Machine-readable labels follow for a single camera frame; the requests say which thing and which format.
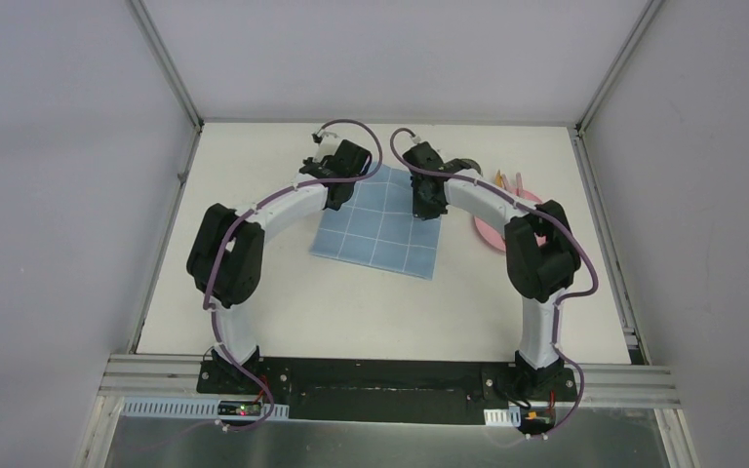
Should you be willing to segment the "grey ribbed mug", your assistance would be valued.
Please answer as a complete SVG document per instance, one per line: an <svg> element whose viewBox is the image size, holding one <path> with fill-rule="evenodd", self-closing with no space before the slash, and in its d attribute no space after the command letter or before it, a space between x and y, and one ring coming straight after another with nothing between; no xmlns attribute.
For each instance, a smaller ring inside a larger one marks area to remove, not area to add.
<svg viewBox="0 0 749 468"><path fill-rule="evenodd" d="M483 173L480 164L475 160L469 158L456 158L455 160L462 171L474 171L479 175Z"/></svg>

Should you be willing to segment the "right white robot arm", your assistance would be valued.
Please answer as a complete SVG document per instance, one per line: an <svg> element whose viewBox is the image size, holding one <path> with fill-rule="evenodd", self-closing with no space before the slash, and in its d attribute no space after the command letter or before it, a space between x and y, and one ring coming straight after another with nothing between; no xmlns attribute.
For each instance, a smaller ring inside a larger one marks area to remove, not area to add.
<svg viewBox="0 0 749 468"><path fill-rule="evenodd" d="M514 383L523 397L541 398L564 367L562 300L583 259L563 207L522 200L484 180L465 159L443 161L427 142L415 144L399 160L411 173L415 216L438 218L456 207L502 237L508 278L523 299Z"/></svg>

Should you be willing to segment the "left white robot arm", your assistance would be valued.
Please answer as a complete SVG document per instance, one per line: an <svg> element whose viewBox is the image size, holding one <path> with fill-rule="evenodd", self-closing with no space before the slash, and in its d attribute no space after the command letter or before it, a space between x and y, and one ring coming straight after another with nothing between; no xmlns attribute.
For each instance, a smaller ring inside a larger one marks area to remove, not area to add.
<svg viewBox="0 0 749 468"><path fill-rule="evenodd" d="M303 160L292 182L242 209L207 208L192 244L186 271L203 295L215 339L220 379L235 394L257 385L252 359L258 343L247 304L262 273L266 244L296 221L349 202L355 184L378 168L372 152L347 139L326 137Z"/></svg>

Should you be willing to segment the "blue checked cloth napkin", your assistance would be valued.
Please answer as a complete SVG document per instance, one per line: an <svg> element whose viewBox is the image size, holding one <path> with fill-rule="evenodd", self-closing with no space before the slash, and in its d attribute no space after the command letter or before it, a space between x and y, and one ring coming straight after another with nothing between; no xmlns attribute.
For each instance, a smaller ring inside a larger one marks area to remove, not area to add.
<svg viewBox="0 0 749 468"><path fill-rule="evenodd" d="M441 226L414 215L410 173L382 166L339 210L324 210L310 253L430 280Z"/></svg>

